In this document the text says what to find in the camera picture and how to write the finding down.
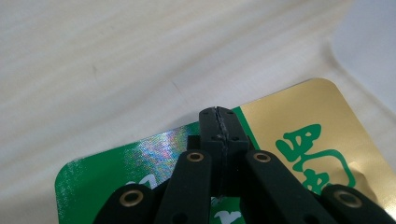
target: green printed character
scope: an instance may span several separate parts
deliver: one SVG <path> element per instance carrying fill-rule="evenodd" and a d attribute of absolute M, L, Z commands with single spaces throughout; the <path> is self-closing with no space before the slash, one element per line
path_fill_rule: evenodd
<path fill-rule="evenodd" d="M 276 147 L 290 162 L 297 161 L 297 159 L 300 158 L 293 165 L 292 169 L 297 172 L 302 172 L 305 175 L 306 180 L 303 182 L 303 185 L 307 189 L 320 194 L 321 190 L 325 186 L 331 184 L 330 175 L 328 173 L 325 172 L 317 174 L 313 169 L 304 169 L 305 162 L 325 157 L 336 158 L 340 161 L 349 180 L 347 185 L 353 188 L 356 184 L 355 177 L 347 166 L 347 161 L 344 156 L 339 151 L 335 149 L 326 149 L 314 154 L 306 154 L 306 152 L 314 145 L 314 141 L 319 138 L 320 132 L 320 124 L 312 124 L 295 132 L 285 133 L 283 138 L 285 140 L 289 140 L 291 142 L 291 146 L 285 140 L 277 140 Z"/>

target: gold card surface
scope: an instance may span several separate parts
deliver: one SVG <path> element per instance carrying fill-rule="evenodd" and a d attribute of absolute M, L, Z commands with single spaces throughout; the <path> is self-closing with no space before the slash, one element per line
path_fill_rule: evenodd
<path fill-rule="evenodd" d="M 259 148 L 276 154 L 306 188 L 350 186 L 396 218 L 396 175 L 329 80 L 311 79 L 240 108 Z"/>

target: table surface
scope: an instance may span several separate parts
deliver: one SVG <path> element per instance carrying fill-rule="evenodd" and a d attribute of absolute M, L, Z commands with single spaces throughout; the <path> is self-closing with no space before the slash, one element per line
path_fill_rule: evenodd
<path fill-rule="evenodd" d="M 69 161 L 312 77 L 396 170 L 396 116 L 332 56 L 351 1 L 2 1 L 0 220 L 56 223 Z"/>

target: white wood grain surface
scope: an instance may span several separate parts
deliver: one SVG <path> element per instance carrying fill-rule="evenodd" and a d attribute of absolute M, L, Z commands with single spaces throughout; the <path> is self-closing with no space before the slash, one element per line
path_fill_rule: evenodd
<path fill-rule="evenodd" d="M 396 117 L 332 57 L 350 1 L 1 1 L 0 222 L 56 223 L 67 162 L 311 77 L 396 167 Z"/>

